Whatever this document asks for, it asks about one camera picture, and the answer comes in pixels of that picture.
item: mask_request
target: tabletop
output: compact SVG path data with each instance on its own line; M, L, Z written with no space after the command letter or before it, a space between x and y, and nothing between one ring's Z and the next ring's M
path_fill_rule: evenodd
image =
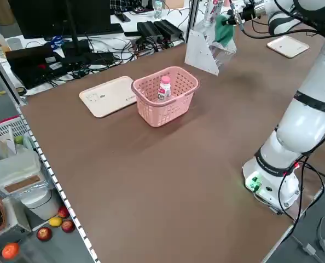
M236 30L218 77L184 64L185 45L66 83L21 108L102 262L261 262L291 222L256 201L242 165L268 138L322 44L287 59ZM136 105L97 119L83 90L182 66L201 87L189 111L150 127ZM325 173L325 145L311 164ZM307 176L314 196L318 179Z

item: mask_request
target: lemon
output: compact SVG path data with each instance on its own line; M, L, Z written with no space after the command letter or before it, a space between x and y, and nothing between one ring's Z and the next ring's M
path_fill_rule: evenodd
M48 223L50 226L60 226L62 224L62 219L61 218L51 218L48 220Z

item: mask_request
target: plastic basket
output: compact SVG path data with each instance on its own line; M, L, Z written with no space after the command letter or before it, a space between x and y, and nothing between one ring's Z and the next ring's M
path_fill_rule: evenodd
M161 77L171 78L171 98L158 102ZM152 127L162 126L185 114L199 81L181 67L168 67L133 82L132 91L137 95L138 113Z
M20 117L15 116L10 119L5 119L0 122L0 140L1 141L5 141L9 137L9 135L8 135L8 127L9 126L11 126L13 135L15 137L22 136L27 132L27 129Z

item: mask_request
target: cardboard box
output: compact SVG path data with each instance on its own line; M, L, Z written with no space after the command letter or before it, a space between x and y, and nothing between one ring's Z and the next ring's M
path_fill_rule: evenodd
M184 0L165 0L165 3L170 9L184 7Z

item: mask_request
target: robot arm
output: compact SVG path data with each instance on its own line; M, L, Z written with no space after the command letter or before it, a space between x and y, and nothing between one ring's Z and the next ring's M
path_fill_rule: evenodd
M299 15L296 10L293 10L293 0L277 0L278 4L288 12L294 15ZM292 28L301 24L301 21L295 19L282 12L273 0L245 0L246 6L240 16L245 21L261 16L268 16L268 29L270 35L288 32Z
M233 10L234 20L242 24L241 20L267 15L272 35L288 32L302 22L325 35L325 0L277 0L277 3L281 8L275 0L249 0L240 14ZM294 164L325 141L325 110L314 104L325 107L325 44L276 129L243 166L246 187L278 211L289 208L300 196Z

